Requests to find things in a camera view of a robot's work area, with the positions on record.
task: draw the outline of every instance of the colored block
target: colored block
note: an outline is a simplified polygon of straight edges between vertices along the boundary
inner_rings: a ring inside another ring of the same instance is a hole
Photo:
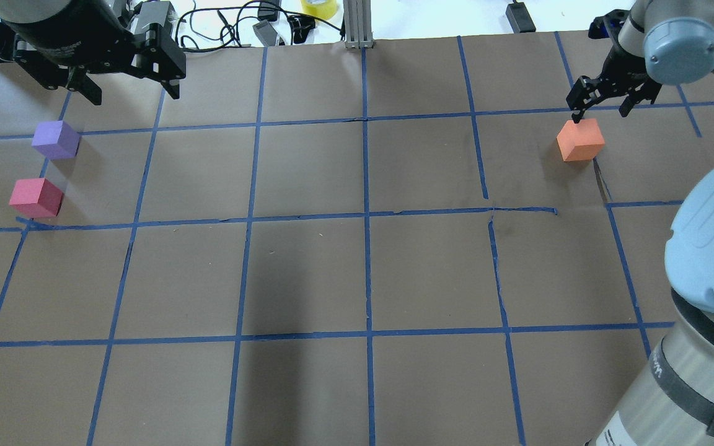
[[[37,125],[32,147],[49,160],[73,158],[79,150],[79,133],[65,121],[48,121]]]
[[[63,193],[46,178],[15,181],[9,205],[29,218],[56,217]]]
[[[604,147],[604,138],[596,119],[583,119],[580,124],[567,121],[557,139],[564,161],[593,160]]]

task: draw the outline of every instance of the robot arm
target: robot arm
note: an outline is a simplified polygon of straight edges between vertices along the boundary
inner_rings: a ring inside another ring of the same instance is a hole
[[[88,73],[125,73],[160,82],[180,96],[186,55],[171,37],[170,2],[0,0],[0,18],[17,34],[12,60],[43,88],[79,91],[100,105]]]
[[[627,116],[644,100],[654,103],[663,84],[714,72],[714,0],[637,0],[631,11],[595,19],[589,37],[609,37],[613,47],[600,76],[581,76],[566,97],[576,123],[607,98],[626,96],[619,112]]]

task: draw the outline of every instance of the metal bracket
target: metal bracket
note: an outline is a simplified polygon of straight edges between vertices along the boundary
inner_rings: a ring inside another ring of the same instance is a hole
[[[346,48],[374,48],[371,0],[343,0],[343,27],[346,29]]]

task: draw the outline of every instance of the yellow object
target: yellow object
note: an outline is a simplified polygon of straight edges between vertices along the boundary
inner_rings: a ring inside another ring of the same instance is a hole
[[[335,0],[302,0],[302,11],[321,20],[329,20],[338,12]]]

